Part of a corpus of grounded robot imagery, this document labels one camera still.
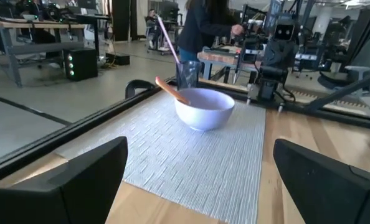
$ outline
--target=woven placemat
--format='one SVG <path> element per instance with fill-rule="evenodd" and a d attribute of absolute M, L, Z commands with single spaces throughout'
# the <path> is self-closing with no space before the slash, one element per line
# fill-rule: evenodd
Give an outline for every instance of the woven placemat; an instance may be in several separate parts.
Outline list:
<path fill-rule="evenodd" d="M 265 109 L 237 102 L 225 127 L 193 131 L 162 92 L 57 152 L 71 159 L 126 136 L 125 182 L 213 218 L 255 223 L 264 128 Z"/>

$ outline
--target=spoon handle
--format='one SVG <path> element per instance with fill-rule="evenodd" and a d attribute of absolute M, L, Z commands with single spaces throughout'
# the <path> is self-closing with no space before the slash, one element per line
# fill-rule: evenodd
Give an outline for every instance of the spoon handle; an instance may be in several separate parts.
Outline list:
<path fill-rule="evenodd" d="M 158 86 L 160 86 L 164 91 L 168 92 L 169 94 L 171 94 L 173 97 L 175 97 L 175 99 L 185 103 L 186 105 L 189 105 L 190 102 L 189 100 L 187 100 L 185 97 L 183 97 L 181 94 L 179 94 L 176 90 L 174 90 L 173 88 L 171 88 L 169 85 L 167 85 L 167 83 L 165 81 L 162 81 L 160 79 L 160 77 L 156 77 L 156 80 L 155 80 L 156 84 Z"/>

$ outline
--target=straw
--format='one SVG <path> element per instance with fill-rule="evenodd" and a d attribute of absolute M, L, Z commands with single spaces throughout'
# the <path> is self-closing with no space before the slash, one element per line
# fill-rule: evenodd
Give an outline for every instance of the straw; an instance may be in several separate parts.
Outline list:
<path fill-rule="evenodd" d="M 173 56 L 175 58 L 175 61 L 177 62 L 177 64 L 179 64 L 179 60 L 178 60 L 178 57 L 177 57 L 177 52 L 175 52 L 175 50 L 174 50 L 173 44 L 171 43 L 171 40 L 170 40 L 170 38 L 169 38 L 169 36 L 167 34 L 166 28 L 165 28 L 165 26 L 163 24 L 163 21 L 161 20 L 160 16 L 158 16 L 158 21 L 159 21 L 161 30 L 163 31 L 163 34 L 164 34 L 164 36 L 165 36 L 165 38 L 167 40 L 167 43 L 168 43 L 168 45 L 169 45 L 169 47 L 171 49 L 171 53 L 173 53 Z"/>

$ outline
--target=long dark hair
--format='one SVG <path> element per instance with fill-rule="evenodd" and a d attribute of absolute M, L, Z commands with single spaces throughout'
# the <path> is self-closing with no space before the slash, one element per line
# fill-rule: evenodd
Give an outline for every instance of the long dark hair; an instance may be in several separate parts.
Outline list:
<path fill-rule="evenodd" d="M 187 0 L 185 4 L 185 8 L 190 10 L 192 5 L 196 1 L 203 1 L 206 7 L 206 10 L 212 16 L 213 22 L 220 22 L 224 15 L 229 12 L 228 3 L 229 0 Z"/>

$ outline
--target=clear glass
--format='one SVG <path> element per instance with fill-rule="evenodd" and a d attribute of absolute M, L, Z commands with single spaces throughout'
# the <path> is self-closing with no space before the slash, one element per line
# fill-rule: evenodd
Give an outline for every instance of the clear glass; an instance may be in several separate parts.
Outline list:
<path fill-rule="evenodd" d="M 176 69 L 177 89 L 196 88 L 201 70 L 201 62 L 185 61 L 178 63 Z"/>

